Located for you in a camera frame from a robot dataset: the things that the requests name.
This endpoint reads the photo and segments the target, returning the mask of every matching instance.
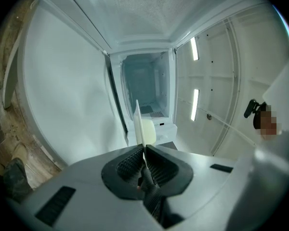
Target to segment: vent grille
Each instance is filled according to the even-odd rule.
[[[151,112],[151,113],[150,113],[150,116],[151,116],[152,119],[154,119],[154,118],[159,118],[159,117],[164,117],[163,113],[161,113],[160,111],[158,111],[158,112]]]

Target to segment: freezer compartment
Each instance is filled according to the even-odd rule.
[[[122,62],[123,91],[133,120],[136,100],[142,117],[169,117],[168,52],[129,55]]]

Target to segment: wooden floor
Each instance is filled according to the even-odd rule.
[[[19,0],[0,28],[0,163],[6,166],[11,160],[14,148],[22,142],[29,151],[26,174],[32,188],[58,174],[63,167],[55,164],[45,154],[45,149],[30,132],[25,122],[26,114],[19,99],[18,86],[13,94],[12,105],[7,110],[3,109],[2,87],[10,52],[34,1]]]

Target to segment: textured ceiling panel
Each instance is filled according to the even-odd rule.
[[[187,14],[209,0],[112,0],[121,21],[123,36],[143,34],[167,35],[180,25]]]

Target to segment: black slot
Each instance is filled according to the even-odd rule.
[[[213,169],[216,169],[219,171],[223,171],[226,173],[231,173],[231,171],[233,170],[232,167],[228,167],[228,166],[224,166],[224,165],[220,165],[220,164],[213,164],[213,165],[211,165],[210,168],[213,168]]]
[[[61,187],[59,191],[35,215],[37,219],[52,226],[58,219],[63,209],[70,201],[76,190],[70,187]]]

